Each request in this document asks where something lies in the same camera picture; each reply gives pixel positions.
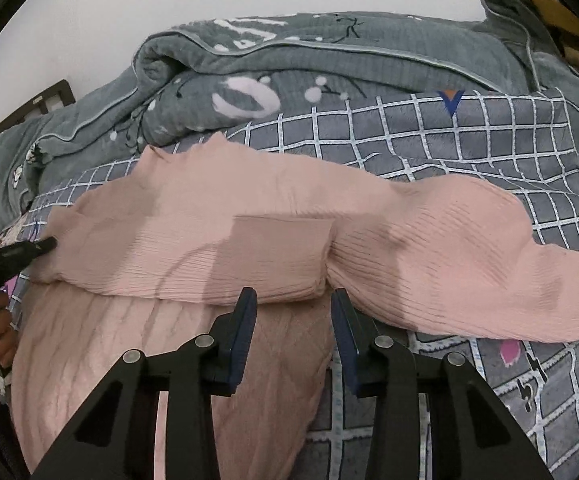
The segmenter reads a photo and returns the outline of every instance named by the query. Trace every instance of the ribbed knit fabric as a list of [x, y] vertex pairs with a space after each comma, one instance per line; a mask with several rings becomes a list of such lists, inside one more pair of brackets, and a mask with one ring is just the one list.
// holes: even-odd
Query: ribbed knit fabric
[[[327, 291], [258, 311], [244, 379], [212, 397], [222, 480], [284, 480], [316, 415], [333, 349]], [[230, 307], [102, 296], [64, 282], [32, 284], [13, 366], [12, 419], [31, 471], [95, 385], [128, 349], [177, 349]], [[160, 397], [154, 480], [165, 480], [167, 395]]]
[[411, 330], [579, 339], [579, 252], [535, 243], [521, 202], [469, 176], [391, 182], [216, 134], [148, 148], [128, 177], [54, 208], [45, 233], [59, 247], [32, 279], [97, 294], [231, 305], [248, 285], [268, 303], [328, 280]]

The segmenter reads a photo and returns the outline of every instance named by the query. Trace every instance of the bed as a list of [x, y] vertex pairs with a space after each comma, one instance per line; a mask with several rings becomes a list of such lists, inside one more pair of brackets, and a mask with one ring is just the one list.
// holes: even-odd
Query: bed
[[[354, 117], [358, 112], [369, 113], [378, 111], [380, 107], [393, 104], [389, 100], [362, 102], [350, 104], [349, 109], [324, 110], [338, 111]], [[320, 120], [317, 112], [310, 112], [309, 121], [313, 123], [313, 113], [316, 113], [316, 124]], [[252, 137], [246, 136], [252, 131], [267, 132], [269, 136], [278, 135], [279, 128], [285, 123], [296, 124], [305, 114], [285, 114], [282, 118], [269, 121], [251, 121], [245, 126], [235, 126], [228, 131], [234, 140], [242, 137], [242, 142], [249, 142]], [[313, 134], [313, 144], [316, 143], [314, 127], [308, 128]], [[203, 134], [191, 134], [181, 142], [170, 144], [167, 149], [172, 152], [185, 150], [194, 142], [202, 141]], [[278, 143], [265, 146], [265, 149], [278, 149]], [[114, 160], [88, 168], [69, 181], [39, 194], [31, 205], [25, 218], [7, 231], [0, 238], [0, 243], [15, 238], [35, 238], [42, 232], [48, 210], [53, 204], [69, 204], [84, 190], [102, 185], [110, 178], [127, 174], [135, 164], [135, 158]], [[441, 171], [446, 167], [434, 161], [426, 164], [436, 165]], [[406, 176], [400, 172], [395, 176]], [[574, 215], [574, 224], [579, 225], [579, 214]], [[543, 227], [547, 230], [565, 225], [557, 213], [555, 220], [534, 218], [537, 236], [540, 238]], [[16, 303], [24, 293], [25, 276], [18, 280], [13, 291], [13, 303]], [[579, 474], [579, 343], [572, 345], [541, 345], [531, 342], [494, 342], [489, 340], [470, 340], [455, 336], [438, 337], [424, 334], [398, 333], [399, 338], [415, 352], [440, 356], [452, 350], [460, 350], [470, 361], [482, 370], [489, 378], [490, 385], [509, 406], [514, 405], [515, 416], [519, 424], [533, 440], [543, 459], [550, 466], [555, 478], [573, 479]], [[373, 421], [373, 406], [371, 402], [361, 402], [353, 399], [345, 392], [339, 359], [334, 356], [328, 371], [327, 386], [321, 400], [321, 406], [312, 431], [308, 436], [303, 452], [299, 455], [292, 474], [293, 480], [314, 478], [328, 479], [360, 479], [364, 477], [364, 466], [369, 451], [369, 439]], [[421, 422], [423, 442], [429, 438], [428, 425]], [[429, 460], [426, 450], [421, 450], [421, 461]], [[423, 467], [422, 478], [429, 475], [429, 468]]]

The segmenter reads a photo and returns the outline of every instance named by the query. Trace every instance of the finger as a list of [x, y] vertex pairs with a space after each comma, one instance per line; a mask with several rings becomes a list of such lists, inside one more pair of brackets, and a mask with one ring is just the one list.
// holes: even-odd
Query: finger
[[5, 357], [5, 354], [18, 346], [18, 334], [11, 329], [0, 338], [0, 360]]
[[7, 305], [9, 305], [9, 296], [0, 290], [0, 308], [5, 308]]
[[12, 328], [10, 323], [12, 322], [12, 313], [9, 310], [0, 311], [0, 336], [2, 336], [7, 330]]
[[18, 347], [10, 348], [7, 353], [0, 359], [0, 366], [3, 368], [9, 368], [13, 365], [13, 359], [16, 355], [16, 350]]

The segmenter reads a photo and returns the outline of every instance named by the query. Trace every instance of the white grid pattern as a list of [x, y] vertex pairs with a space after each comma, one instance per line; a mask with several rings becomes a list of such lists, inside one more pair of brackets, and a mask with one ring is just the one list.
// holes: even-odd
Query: white grid pattern
[[[567, 104], [560, 92], [555, 91], [551, 97], [546, 95], [512, 97], [499, 94], [480, 94], [479, 92], [466, 93], [459, 106], [459, 111], [463, 102], [479, 104], [482, 111], [482, 124], [465, 125], [460, 113], [451, 117], [451, 125], [444, 127], [426, 128], [428, 121], [428, 105], [442, 103], [438, 95], [410, 96], [395, 102], [383, 103], [380, 97], [375, 99], [375, 103], [352, 107], [351, 102], [345, 101], [344, 108], [340, 110], [319, 111], [317, 107], [311, 108], [309, 113], [297, 114], [285, 117], [283, 114], [269, 121], [258, 123], [248, 123], [242, 128], [234, 128], [228, 132], [228, 138], [244, 142], [245, 144], [268, 152], [291, 153], [296, 150], [304, 152], [305, 149], [313, 150], [313, 156], [332, 160], [341, 164], [357, 166], [371, 171], [383, 178], [417, 180], [423, 176], [428, 176], [425, 171], [434, 170], [438, 174], [442, 173], [462, 173], [477, 176], [482, 179], [491, 180], [495, 184], [502, 185], [512, 193], [524, 199], [527, 212], [531, 218], [534, 231], [538, 241], [545, 243], [547, 230], [556, 229], [561, 238], [560, 243], [564, 247], [579, 248], [579, 157], [573, 146], [573, 139], [569, 127], [569, 116], [567, 114]], [[505, 109], [509, 113], [508, 123], [495, 123], [495, 116], [488, 109], [492, 103], [505, 104]], [[413, 121], [411, 127], [405, 131], [400, 131], [397, 124], [394, 124], [391, 111], [399, 109], [413, 110]], [[376, 116], [375, 131], [368, 132], [367, 123], [359, 127], [359, 117]], [[326, 118], [340, 117], [343, 122], [337, 123], [340, 128], [346, 128], [346, 135], [330, 136], [333, 126], [327, 126], [322, 121]], [[297, 125], [299, 138], [296, 137]], [[538, 141], [545, 141], [539, 135], [545, 135], [549, 131], [551, 148], [545, 152], [539, 152]], [[496, 152], [493, 140], [496, 136], [505, 132], [511, 132], [511, 147], [508, 153]], [[559, 147], [556, 142], [556, 133], [564, 139]], [[266, 137], [266, 147], [256, 146], [257, 136], [264, 134]], [[432, 136], [436, 134], [451, 134], [453, 137], [451, 147], [444, 158], [432, 157]], [[463, 134], [485, 134], [486, 152], [483, 156], [469, 157], [473, 146], [470, 142], [461, 138]], [[531, 135], [532, 150], [529, 153], [518, 153], [518, 135]], [[278, 143], [269, 148], [269, 136], [276, 136]], [[184, 151], [195, 142], [202, 142], [204, 135], [198, 134], [186, 137], [175, 146], [169, 147], [170, 152]], [[419, 139], [422, 152], [416, 157], [403, 155], [403, 150], [407, 150], [407, 143], [412, 139]], [[371, 143], [372, 149], [367, 150], [365, 146]], [[352, 158], [340, 158], [327, 155], [332, 148], [348, 148]], [[112, 164], [96, 168], [90, 175], [87, 172], [79, 179], [72, 180], [64, 186], [58, 187], [46, 194], [40, 195], [34, 201], [32, 209], [28, 214], [28, 222], [25, 224], [21, 237], [29, 235], [34, 228], [42, 227], [46, 223], [49, 209], [53, 205], [70, 205], [76, 199], [76, 195], [82, 194], [84, 190], [99, 186], [111, 178], [117, 178], [128, 174], [137, 158], [129, 160], [115, 161]], [[552, 174], [543, 174], [541, 162], [550, 160], [553, 168]], [[382, 161], [383, 166], [375, 161]], [[534, 170], [532, 176], [529, 174], [526, 163], [533, 162]], [[480, 165], [485, 165], [488, 171], [483, 171]], [[99, 180], [95, 180], [96, 175], [103, 175]], [[538, 207], [532, 200], [534, 197], [547, 197], [549, 207]], [[562, 198], [565, 197], [565, 204], [568, 210], [563, 210]], [[575, 226], [575, 230], [567, 230], [569, 226]], [[15, 320], [19, 322], [19, 302], [24, 292], [27, 277], [21, 275], [21, 280], [16, 284], [15, 295], [13, 296], [10, 308], [15, 311]], [[480, 340], [467, 339], [459, 336], [450, 336], [434, 342], [423, 342], [418, 337], [410, 333], [410, 349], [415, 352], [448, 352], [459, 345], [465, 345], [465, 353], [470, 355], [476, 365], [477, 370], [488, 380], [495, 380], [488, 377], [486, 369], [492, 356], [482, 355]], [[524, 342], [525, 350], [528, 354], [534, 355], [535, 343]], [[570, 406], [577, 407], [577, 420], [579, 423], [579, 383], [575, 376], [575, 366], [577, 363], [576, 346], [564, 348], [556, 352], [552, 357], [541, 362], [543, 370], [549, 370], [558, 364], [566, 355], [572, 356], [572, 367], [569, 374], [574, 394], [558, 408], [549, 414], [543, 415], [540, 409], [541, 395], [545, 388], [555, 388], [553, 382], [544, 384], [540, 374], [535, 371], [524, 371], [513, 378], [497, 385], [494, 391], [497, 395], [503, 396], [516, 389], [517, 379], [523, 382], [534, 378], [538, 381], [539, 389], [534, 396], [537, 406], [535, 413], [535, 423], [527, 432], [529, 436], [537, 438], [538, 451], [544, 460], [547, 460], [550, 446], [549, 440], [545, 437], [545, 428], [554, 420], [561, 416]], [[340, 360], [335, 354], [330, 365], [332, 371], [332, 397], [331, 402], [331, 427], [329, 430], [313, 431], [309, 434], [307, 446], [310, 442], [329, 442], [330, 456], [328, 476], [323, 479], [314, 480], [337, 480], [341, 477], [341, 467], [343, 467], [343, 453], [346, 442], [357, 439], [365, 439], [367, 451], [369, 450], [369, 437], [372, 434], [371, 425], [361, 428], [345, 428], [345, 396], [343, 393], [343, 377]], [[428, 417], [425, 412], [421, 419], [421, 435], [424, 437], [421, 442], [421, 479], [427, 478], [429, 471], [426, 471], [426, 464], [429, 463], [428, 449], [426, 446], [429, 434]], [[551, 469], [555, 470], [576, 451], [579, 450], [579, 441], [571, 449], [567, 450], [554, 464]]]

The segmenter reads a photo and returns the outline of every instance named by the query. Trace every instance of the mattress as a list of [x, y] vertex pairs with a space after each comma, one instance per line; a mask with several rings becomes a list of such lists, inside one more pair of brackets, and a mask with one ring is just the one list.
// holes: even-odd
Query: mattress
[[[421, 96], [412, 96], [420, 102]], [[557, 94], [552, 97], [557, 103]], [[474, 99], [485, 107], [482, 96]], [[505, 99], [513, 106], [512, 101]], [[243, 142], [256, 149], [306, 153], [326, 160], [343, 163], [340, 150], [354, 151], [354, 143], [359, 142], [360, 129], [354, 131], [357, 124], [370, 124], [372, 117], [384, 118], [385, 109], [402, 103], [384, 102], [380, 99], [368, 102], [342, 103], [338, 110], [319, 110], [314, 107], [309, 114], [287, 115], [248, 123], [242, 127], [232, 128], [227, 132], [234, 142]], [[345, 118], [342, 124], [346, 129], [339, 131], [337, 142], [327, 141], [332, 118]], [[567, 124], [552, 123], [529, 124], [528, 130], [533, 135], [540, 132], [562, 130], [567, 138]], [[303, 136], [293, 139], [290, 132], [301, 131]], [[447, 133], [460, 131], [450, 127]], [[485, 128], [487, 135], [492, 135], [492, 128]], [[412, 139], [425, 136], [423, 129], [414, 128], [411, 132], [399, 134], [399, 141], [410, 146]], [[171, 153], [187, 150], [196, 142], [203, 142], [208, 134], [186, 136], [180, 142], [167, 146]], [[384, 137], [371, 137], [369, 142], [385, 142]], [[570, 152], [573, 140], [570, 141]], [[491, 182], [508, 187], [524, 203], [532, 217], [535, 239], [539, 243], [553, 242], [579, 249], [579, 164], [566, 159], [563, 152], [554, 147], [550, 152], [543, 152], [535, 158], [539, 164], [541, 157], [556, 157], [559, 160], [562, 174], [547, 179], [518, 179], [509, 174], [509, 164], [518, 156], [515, 152], [492, 152], [491, 160], [484, 165], [470, 163], [469, 160], [433, 160], [398, 157], [399, 146], [394, 143], [395, 158], [405, 161], [400, 170], [377, 171], [377, 167], [365, 165], [367, 171], [380, 174], [386, 178], [398, 180], [416, 180], [417, 178], [442, 173], [471, 174]], [[137, 158], [118, 160], [98, 168], [91, 168], [83, 174], [63, 182], [48, 193], [38, 196], [31, 210], [19, 222], [18, 228], [8, 232], [9, 240], [36, 239], [42, 234], [49, 211], [54, 205], [74, 203], [86, 190], [104, 185], [105, 182], [125, 176], [132, 171]], [[575, 189], [577, 193], [566, 191]], [[573, 215], [563, 211], [563, 200], [572, 205]], [[540, 203], [550, 203], [547, 208], [538, 207]], [[12, 295], [12, 308], [16, 310], [26, 290], [27, 277], [23, 274], [16, 282]], [[529, 436], [538, 453], [551, 469], [556, 480], [573, 480], [579, 474], [579, 342], [572, 344], [541, 344], [529, 341], [496, 341], [488, 339], [464, 338], [459, 336], [431, 336], [422, 333], [405, 333], [390, 327], [382, 326], [384, 332], [392, 333], [412, 352], [442, 357], [449, 351], [460, 351], [474, 364], [485, 377], [495, 393], [510, 409], [517, 422]], [[429, 419], [426, 415], [425, 398], [421, 397], [421, 479], [431, 478], [430, 432]], [[355, 399], [345, 389], [341, 363], [335, 352], [329, 370], [327, 383], [317, 416], [307, 435], [307, 441], [297, 458], [291, 480], [361, 480], [365, 478], [365, 465], [369, 454], [369, 444], [373, 431], [373, 399]]]

